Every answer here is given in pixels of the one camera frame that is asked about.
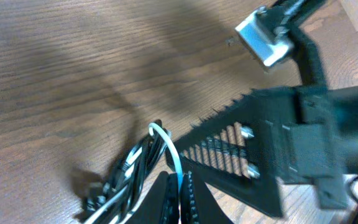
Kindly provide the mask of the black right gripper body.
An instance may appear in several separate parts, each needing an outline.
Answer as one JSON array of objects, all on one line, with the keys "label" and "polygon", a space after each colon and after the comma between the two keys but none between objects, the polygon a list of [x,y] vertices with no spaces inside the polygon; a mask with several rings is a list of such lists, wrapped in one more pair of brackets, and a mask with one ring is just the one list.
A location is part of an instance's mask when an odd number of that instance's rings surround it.
[{"label": "black right gripper body", "polygon": [[301,91],[298,124],[283,124],[280,177],[285,184],[315,187],[319,206],[344,210],[350,188],[345,174],[358,174],[358,86],[322,93]]}]

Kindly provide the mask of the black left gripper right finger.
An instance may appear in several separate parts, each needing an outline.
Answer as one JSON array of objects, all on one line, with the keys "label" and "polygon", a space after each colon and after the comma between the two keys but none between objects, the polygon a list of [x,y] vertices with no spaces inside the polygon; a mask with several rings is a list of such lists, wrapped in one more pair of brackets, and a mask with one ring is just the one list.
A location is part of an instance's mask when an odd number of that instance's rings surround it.
[{"label": "black left gripper right finger", "polygon": [[184,175],[180,206],[182,224],[233,224],[196,172]]}]

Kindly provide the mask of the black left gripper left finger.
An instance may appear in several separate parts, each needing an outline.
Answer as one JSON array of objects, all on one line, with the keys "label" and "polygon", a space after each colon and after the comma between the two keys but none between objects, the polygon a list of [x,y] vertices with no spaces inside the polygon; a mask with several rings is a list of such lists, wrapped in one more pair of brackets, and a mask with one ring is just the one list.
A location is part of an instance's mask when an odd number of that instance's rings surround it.
[{"label": "black left gripper left finger", "polygon": [[178,224],[179,194],[176,174],[161,172],[128,224]]}]

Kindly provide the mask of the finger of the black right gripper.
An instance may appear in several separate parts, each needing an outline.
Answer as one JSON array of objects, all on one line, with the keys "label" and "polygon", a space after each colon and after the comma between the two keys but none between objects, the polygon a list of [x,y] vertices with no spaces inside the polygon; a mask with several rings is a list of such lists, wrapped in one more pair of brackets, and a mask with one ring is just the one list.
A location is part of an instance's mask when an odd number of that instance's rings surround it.
[{"label": "finger of the black right gripper", "polygon": [[174,142],[183,170],[272,218],[284,216],[277,177],[290,160],[282,126],[295,124],[293,88],[252,90]]}]

